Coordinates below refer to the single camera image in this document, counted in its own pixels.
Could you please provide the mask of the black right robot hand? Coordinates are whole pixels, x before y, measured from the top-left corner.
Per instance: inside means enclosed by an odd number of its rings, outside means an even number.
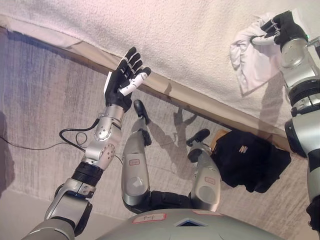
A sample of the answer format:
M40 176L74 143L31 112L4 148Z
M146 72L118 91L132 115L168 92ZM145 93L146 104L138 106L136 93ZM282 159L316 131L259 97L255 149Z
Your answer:
M271 44L279 45L280 51L293 40L304 40L309 42L309 37L303 28L303 23L300 20L298 13L293 10L288 10L280 13L266 23L260 29L264 32L263 35L256 35L250 38L250 43L255 46L268 46Z

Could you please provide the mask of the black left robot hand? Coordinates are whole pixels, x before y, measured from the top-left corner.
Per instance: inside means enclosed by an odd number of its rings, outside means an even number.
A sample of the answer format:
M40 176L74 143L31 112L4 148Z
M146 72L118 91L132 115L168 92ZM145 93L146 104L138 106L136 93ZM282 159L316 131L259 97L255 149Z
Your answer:
M111 73L104 96L105 104L117 105L127 112L132 105L132 92L151 74L149 67L143 67L140 53L132 47Z

